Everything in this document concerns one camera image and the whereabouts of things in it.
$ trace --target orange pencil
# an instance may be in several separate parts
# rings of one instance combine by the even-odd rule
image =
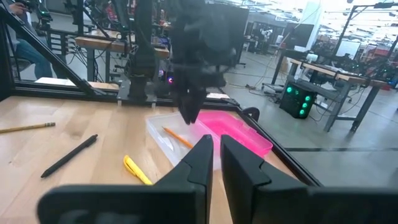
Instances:
[[[190,149],[193,148],[192,144],[189,143],[187,140],[181,138],[178,134],[175,134],[172,130],[170,130],[169,128],[165,128],[163,127],[163,129],[169,133],[171,136],[173,136],[174,138],[176,138],[177,140],[179,140],[182,144],[184,144],[185,146],[189,147]]]

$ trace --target black box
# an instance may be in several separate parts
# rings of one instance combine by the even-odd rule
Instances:
[[[286,86],[279,108],[288,112],[292,117],[305,119],[311,111],[317,93],[306,90],[294,83]]]

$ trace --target pink plastic container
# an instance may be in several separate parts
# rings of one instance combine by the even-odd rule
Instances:
[[[272,143],[243,121],[224,111],[200,112],[198,120],[212,130],[219,138],[227,134],[252,152],[264,158],[272,150]]]

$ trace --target wooden workbench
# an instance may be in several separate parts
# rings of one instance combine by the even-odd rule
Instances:
[[[35,81],[36,83],[51,84],[51,85],[66,85],[66,86],[76,86],[72,81],[60,78],[47,78],[42,77]],[[118,90],[119,86],[113,83],[98,83],[98,82],[88,82],[94,88],[100,88],[105,90]]]
[[[333,76],[333,77],[336,75],[336,72],[334,72],[334,71],[332,71],[332,70],[330,70],[330,69],[328,69],[326,67],[322,67],[322,65],[316,65],[314,63],[301,62],[299,60],[292,59],[292,58],[290,58],[290,62],[294,63],[296,65],[301,65],[302,64],[302,66],[305,67],[305,68],[309,68],[309,69],[321,72],[321,73],[323,73],[325,75],[330,75],[330,76]],[[360,76],[352,77],[352,76],[344,75],[344,74],[337,74],[336,79],[342,79],[342,80],[346,80],[346,81],[348,81],[350,83],[355,83],[355,84],[360,84],[360,85],[363,85],[363,84],[365,84],[367,82],[367,80],[365,78],[363,78],[363,77],[360,77]],[[383,81],[379,81],[379,80],[371,80],[370,81],[370,85],[371,86],[383,87],[383,86],[387,85],[387,83],[383,82]]]
[[[105,30],[105,31],[111,38],[116,38],[116,39],[120,38],[120,33],[117,31],[113,31],[113,30]],[[97,36],[97,37],[104,37],[104,34],[100,30],[93,30],[87,34]],[[109,40],[99,40],[99,39],[89,38],[89,37],[77,37],[75,39],[75,41],[78,46],[84,47],[84,48],[91,48],[91,49],[95,49],[95,50],[109,49],[112,52],[124,52],[124,43],[119,40],[112,42]],[[136,41],[136,36],[134,34],[131,35],[131,41],[133,43]],[[169,57],[170,52],[168,49],[155,48],[155,50],[156,50],[158,56],[160,56],[161,58]]]
[[[0,135],[0,223],[37,223],[38,199],[64,184],[141,184],[123,166],[128,154],[156,182],[172,165],[146,132],[145,119],[175,108],[12,96],[0,102],[0,128],[56,122],[56,127]],[[45,169],[92,134],[97,142],[49,178]],[[293,174],[270,152],[266,161]],[[211,223],[230,224],[221,171],[213,174]]]

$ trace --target clear plastic container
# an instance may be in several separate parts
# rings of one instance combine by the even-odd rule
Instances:
[[[180,113],[150,116],[146,119],[149,134],[154,138],[166,157],[176,166],[187,155],[189,148],[175,139],[163,129],[169,128],[192,145],[195,145],[204,134],[210,134],[213,138],[213,170],[221,168],[220,161],[220,137],[207,128],[202,122],[186,125]]]

